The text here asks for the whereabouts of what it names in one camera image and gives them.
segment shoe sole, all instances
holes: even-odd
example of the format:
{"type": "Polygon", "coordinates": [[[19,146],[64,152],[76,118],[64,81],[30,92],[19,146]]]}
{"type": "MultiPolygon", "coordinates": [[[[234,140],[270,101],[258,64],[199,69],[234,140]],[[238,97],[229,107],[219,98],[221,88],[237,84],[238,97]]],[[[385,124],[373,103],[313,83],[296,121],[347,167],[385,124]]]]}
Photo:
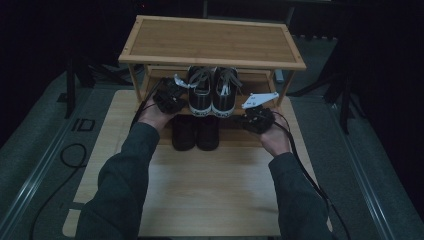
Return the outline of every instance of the shoe sole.
{"type": "Polygon", "coordinates": [[[235,106],[227,111],[221,111],[215,108],[215,106],[212,104],[212,112],[215,114],[215,116],[219,118],[228,118],[231,116],[231,114],[234,112],[235,106]]]}
{"type": "Polygon", "coordinates": [[[190,111],[195,117],[206,117],[212,110],[212,106],[209,106],[206,109],[196,109],[193,106],[190,105],[190,111]]]}

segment black sneaker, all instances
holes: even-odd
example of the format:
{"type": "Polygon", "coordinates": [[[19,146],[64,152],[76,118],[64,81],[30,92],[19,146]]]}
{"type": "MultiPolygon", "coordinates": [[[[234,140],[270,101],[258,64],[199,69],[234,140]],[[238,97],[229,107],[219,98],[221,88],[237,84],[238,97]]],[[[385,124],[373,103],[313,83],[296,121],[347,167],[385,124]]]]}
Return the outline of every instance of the black sneaker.
{"type": "Polygon", "coordinates": [[[197,147],[203,151],[215,150],[219,145],[219,118],[209,115],[197,119],[197,147]]]}
{"type": "Polygon", "coordinates": [[[190,67],[187,73],[188,102],[190,111],[196,117],[205,117],[211,111],[212,71],[208,67],[190,67]]]}
{"type": "Polygon", "coordinates": [[[234,111],[236,94],[243,84],[235,68],[217,67],[214,75],[212,111],[215,116],[227,118],[234,111]]]}
{"type": "Polygon", "coordinates": [[[172,146],[177,151],[187,151],[196,145],[196,118],[192,115],[176,115],[172,119],[172,146]]]}

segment shoe rack shelf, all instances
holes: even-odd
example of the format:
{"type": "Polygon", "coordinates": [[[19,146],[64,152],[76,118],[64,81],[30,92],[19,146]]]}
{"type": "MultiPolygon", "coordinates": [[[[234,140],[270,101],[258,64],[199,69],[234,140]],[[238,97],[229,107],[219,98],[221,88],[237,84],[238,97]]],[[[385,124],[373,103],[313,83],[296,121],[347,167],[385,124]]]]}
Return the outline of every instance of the shoe rack shelf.
{"type": "MultiPolygon", "coordinates": [[[[280,106],[295,71],[306,69],[284,24],[156,16],[137,16],[119,61],[129,65],[138,103],[162,77],[186,79],[188,66],[235,67],[243,87],[233,114],[244,113],[250,93],[276,91],[275,69],[289,74],[280,97],[264,106],[280,106]],[[141,87],[134,64],[145,65],[141,87]]],[[[188,108],[182,113],[191,114],[188,108]]]]}

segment dark background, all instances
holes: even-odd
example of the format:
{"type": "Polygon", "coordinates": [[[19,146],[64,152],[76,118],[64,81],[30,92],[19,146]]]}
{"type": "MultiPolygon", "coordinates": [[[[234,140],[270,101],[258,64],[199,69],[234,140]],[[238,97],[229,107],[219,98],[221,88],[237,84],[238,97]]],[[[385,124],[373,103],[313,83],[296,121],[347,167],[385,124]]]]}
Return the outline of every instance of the dark background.
{"type": "MultiPolygon", "coordinates": [[[[209,14],[284,21],[290,31],[338,39],[321,78],[348,73],[353,92],[380,138],[402,184],[424,218],[422,1],[210,1],[209,14]]],[[[203,1],[2,0],[0,7],[0,146],[47,85],[74,60],[83,86],[93,86],[88,57],[117,66],[136,14],[201,18],[203,1]]]]}

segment hand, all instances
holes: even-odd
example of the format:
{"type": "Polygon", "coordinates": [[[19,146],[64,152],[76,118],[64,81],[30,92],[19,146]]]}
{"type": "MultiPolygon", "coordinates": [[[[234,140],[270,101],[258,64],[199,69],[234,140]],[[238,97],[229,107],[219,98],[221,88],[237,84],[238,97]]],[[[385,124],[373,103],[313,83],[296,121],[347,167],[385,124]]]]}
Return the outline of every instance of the hand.
{"type": "MultiPolygon", "coordinates": [[[[288,129],[287,122],[280,115],[274,113],[274,116],[276,123],[288,129]]],[[[259,136],[259,140],[265,150],[273,157],[291,151],[287,134],[275,124],[268,131],[262,133],[259,136]]]]}
{"type": "Polygon", "coordinates": [[[147,123],[156,128],[158,132],[160,132],[165,127],[166,123],[176,115],[163,113],[152,98],[147,101],[144,109],[145,110],[141,112],[138,118],[138,122],[147,123]]]}

